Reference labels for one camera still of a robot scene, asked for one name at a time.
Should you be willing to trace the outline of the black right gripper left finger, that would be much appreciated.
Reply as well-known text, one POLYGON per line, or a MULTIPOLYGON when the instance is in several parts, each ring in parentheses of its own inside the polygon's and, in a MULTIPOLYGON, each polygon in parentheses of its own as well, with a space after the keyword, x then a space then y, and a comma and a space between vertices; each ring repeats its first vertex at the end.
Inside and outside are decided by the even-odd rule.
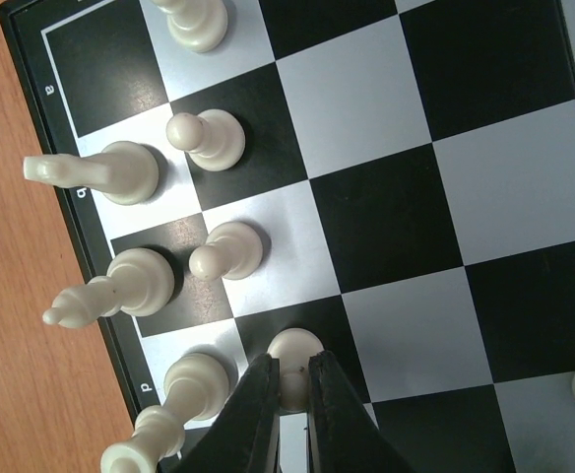
POLYGON ((278 472, 280 364, 269 354, 248 367, 205 436, 174 472, 278 472))

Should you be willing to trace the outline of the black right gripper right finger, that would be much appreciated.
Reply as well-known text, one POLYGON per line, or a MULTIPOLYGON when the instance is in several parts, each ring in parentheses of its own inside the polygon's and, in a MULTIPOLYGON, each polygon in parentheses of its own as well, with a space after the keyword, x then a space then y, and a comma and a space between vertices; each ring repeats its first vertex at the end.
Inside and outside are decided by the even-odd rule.
POLYGON ((311 357, 308 374, 311 472, 413 470, 381 435, 332 352, 311 357))

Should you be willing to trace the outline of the white queen chess piece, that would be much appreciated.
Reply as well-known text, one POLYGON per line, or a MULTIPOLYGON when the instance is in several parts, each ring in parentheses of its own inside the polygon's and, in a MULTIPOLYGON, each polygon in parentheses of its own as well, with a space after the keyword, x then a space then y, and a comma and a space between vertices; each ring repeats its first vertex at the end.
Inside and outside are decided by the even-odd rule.
POLYGON ((133 435, 110 445, 102 454, 102 472, 152 473, 158 463, 176 454, 185 442, 184 425, 218 415, 230 395, 229 379, 215 358, 190 353, 168 369, 165 401, 137 416, 133 435))

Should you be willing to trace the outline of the white pawn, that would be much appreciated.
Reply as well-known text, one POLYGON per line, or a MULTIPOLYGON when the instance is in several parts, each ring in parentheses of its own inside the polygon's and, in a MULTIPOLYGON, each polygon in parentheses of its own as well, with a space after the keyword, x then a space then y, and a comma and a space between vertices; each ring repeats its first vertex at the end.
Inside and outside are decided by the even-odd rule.
POLYGON ((307 408, 311 357, 324 351, 321 340, 302 328, 289 328, 278 333, 267 353, 279 361, 280 405, 288 412, 298 413, 307 408))
POLYGON ((227 222, 214 228, 206 242, 189 258, 191 273, 202 281, 219 278, 241 280, 260 265, 263 244, 257 232, 241 222, 227 222))
POLYGON ((198 115, 174 114, 165 126, 168 142, 185 152, 201 169, 222 171, 234 167, 245 149, 245 133, 229 112, 208 109, 198 115))
POLYGON ((162 0, 154 4, 165 13, 171 36, 184 48, 204 53, 224 39, 228 13, 222 0, 162 0))

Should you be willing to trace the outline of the white bishop chess piece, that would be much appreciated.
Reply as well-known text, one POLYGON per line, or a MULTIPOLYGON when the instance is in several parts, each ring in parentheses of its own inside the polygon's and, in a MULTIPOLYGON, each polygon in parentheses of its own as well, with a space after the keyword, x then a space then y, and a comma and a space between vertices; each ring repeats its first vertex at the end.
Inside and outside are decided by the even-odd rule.
POLYGON ((62 290, 42 320, 75 329, 118 311, 134 317, 153 315, 170 301, 174 285, 174 272, 160 253, 127 249, 113 258, 105 275, 62 290))

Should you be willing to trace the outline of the black silver chess board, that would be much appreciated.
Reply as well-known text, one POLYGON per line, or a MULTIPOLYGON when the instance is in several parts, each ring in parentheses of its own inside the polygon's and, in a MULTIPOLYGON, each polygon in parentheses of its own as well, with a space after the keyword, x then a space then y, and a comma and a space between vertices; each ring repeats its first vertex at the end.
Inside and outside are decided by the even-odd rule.
POLYGON ((575 472, 575 1, 229 1, 213 51, 150 1, 8 1, 0 21, 46 153, 144 145, 154 197, 58 198, 86 277, 148 247, 172 301, 103 332, 132 415, 189 351, 241 375, 302 327, 418 472, 575 472), (180 112, 245 133, 207 171, 180 112), (241 222, 241 280, 192 252, 241 222))

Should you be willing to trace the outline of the white knight chess piece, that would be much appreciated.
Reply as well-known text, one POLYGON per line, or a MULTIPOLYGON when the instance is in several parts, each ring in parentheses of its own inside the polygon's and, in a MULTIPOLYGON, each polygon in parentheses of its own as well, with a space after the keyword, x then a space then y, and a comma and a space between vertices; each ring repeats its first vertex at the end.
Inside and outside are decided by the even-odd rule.
POLYGON ((27 180, 59 188, 96 190, 123 206, 149 200, 160 178, 152 153, 130 141, 114 142, 102 152, 82 158, 70 154, 27 156, 23 173, 27 180))

